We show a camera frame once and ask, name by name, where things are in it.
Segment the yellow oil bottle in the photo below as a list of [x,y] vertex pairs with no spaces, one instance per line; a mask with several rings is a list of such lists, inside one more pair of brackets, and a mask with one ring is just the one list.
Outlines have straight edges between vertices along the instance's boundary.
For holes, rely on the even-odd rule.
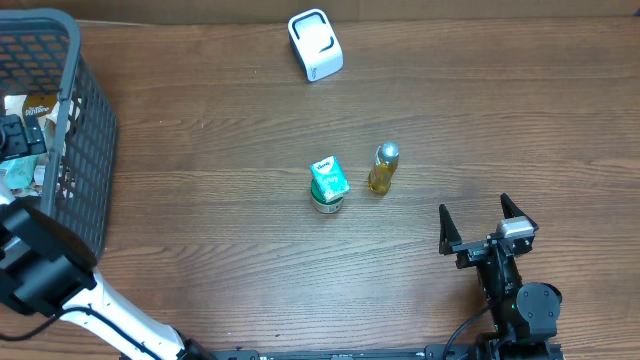
[[392,176],[398,168],[399,157],[399,146],[395,142],[386,142],[377,148],[368,176],[371,191],[381,195],[389,191]]

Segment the teal Kleenex tissue pack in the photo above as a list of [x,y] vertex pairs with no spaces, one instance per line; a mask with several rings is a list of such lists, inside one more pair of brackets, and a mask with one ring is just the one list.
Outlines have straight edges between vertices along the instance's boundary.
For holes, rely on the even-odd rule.
[[312,178],[325,202],[344,197],[351,186],[335,156],[329,156],[310,165]]

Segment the green lid jar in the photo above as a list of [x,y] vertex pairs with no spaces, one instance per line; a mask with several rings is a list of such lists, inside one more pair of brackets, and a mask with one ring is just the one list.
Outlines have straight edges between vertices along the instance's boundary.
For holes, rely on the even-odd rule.
[[323,214],[333,214],[338,212],[344,203],[344,198],[336,198],[332,201],[326,201],[322,196],[320,189],[314,180],[311,181],[311,200],[314,208]]

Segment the teal wipes packet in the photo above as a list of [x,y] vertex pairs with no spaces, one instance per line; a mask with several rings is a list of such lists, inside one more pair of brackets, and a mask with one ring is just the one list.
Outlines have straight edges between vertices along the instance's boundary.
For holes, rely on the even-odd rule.
[[10,190],[28,188],[33,182],[38,155],[31,155],[1,163],[1,177]]

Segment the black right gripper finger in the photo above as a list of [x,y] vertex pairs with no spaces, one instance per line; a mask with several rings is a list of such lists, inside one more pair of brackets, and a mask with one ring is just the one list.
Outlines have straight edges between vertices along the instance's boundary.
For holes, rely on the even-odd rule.
[[500,202],[505,219],[525,216],[525,213],[511,200],[511,198],[506,193],[502,193],[500,195]]
[[462,238],[455,226],[451,215],[444,204],[439,205],[440,238],[439,253],[450,255],[455,253],[454,248],[462,244]]

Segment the brown PaniTree snack pouch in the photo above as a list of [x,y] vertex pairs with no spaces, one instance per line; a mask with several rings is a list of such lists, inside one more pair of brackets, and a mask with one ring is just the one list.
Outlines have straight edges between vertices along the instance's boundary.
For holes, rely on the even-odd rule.
[[7,115],[18,115],[22,120],[35,116],[45,134],[55,135],[59,112],[56,95],[7,95],[4,107]]

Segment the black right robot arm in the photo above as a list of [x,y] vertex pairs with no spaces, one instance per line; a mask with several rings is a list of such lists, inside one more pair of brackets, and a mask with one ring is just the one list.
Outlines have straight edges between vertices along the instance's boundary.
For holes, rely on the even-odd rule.
[[[427,355],[438,359],[560,360],[562,348],[550,339],[557,335],[563,301],[558,288],[542,282],[524,283],[516,259],[533,248],[539,226],[511,199],[500,195],[503,219],[484,240],[465,243],[450,212],[439,206],[439,253],[454,255],[459,269],[475,268],[487,305],[466,320],[439,349]],[[471,324],[489,313],[495,331],[476,337],[471,345],[454,342]]]

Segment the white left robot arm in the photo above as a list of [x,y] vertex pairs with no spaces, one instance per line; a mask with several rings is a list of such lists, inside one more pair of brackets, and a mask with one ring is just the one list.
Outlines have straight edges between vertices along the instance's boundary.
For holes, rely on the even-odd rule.
[[97,258],[55,219],[1,193],[1,229],[20,245],[1,253],[1,302],[25,316],[48,320],[7,342],[28,340],[58,320],[92,332],[129,359],[211,359],[198,343],[162,324],[114,290],[97,270]]

